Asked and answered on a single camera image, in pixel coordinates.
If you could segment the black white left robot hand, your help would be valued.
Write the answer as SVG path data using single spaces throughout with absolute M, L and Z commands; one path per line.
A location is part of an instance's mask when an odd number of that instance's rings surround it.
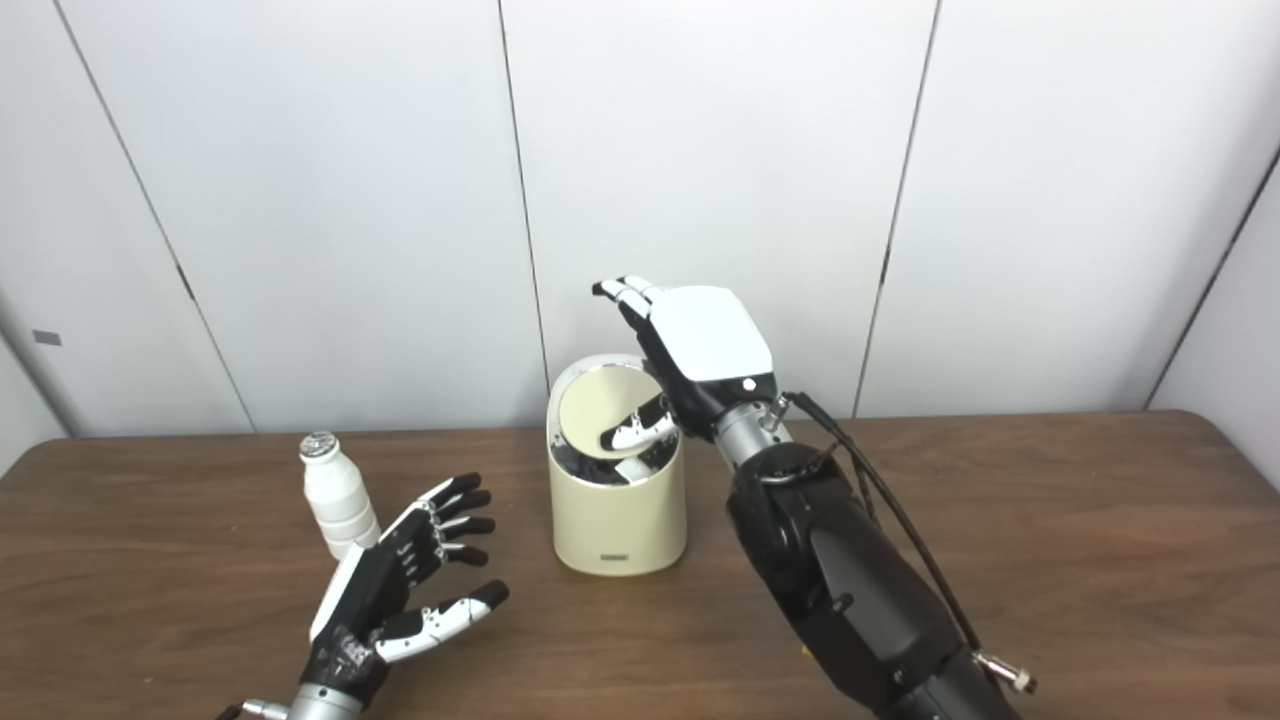
M 472 515 L 490 501 L 480 474 L 452 477 L 412 501 L 372 547 L 347 553 L 308 629 L 305 698 L 361 714 L 394 664 L 436 648 L 509 598 L 504 582 L 490 580 L 439 605 L 410 607 L 412 591 L 444 566 L 488 564 L 485 551 L 462 539 L 494 532 L 493 519 Z

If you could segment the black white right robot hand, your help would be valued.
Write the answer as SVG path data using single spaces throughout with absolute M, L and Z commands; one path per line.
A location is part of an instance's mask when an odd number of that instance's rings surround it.
M 732 413 L 778 395 L 772 351 L 731 290 L 663 288 L 626 275 L 599 281 L 591 292 L 617 306 L 660 387 L 600 433 L 604 450 L 636 448 L 677 430 L 716 445 Z

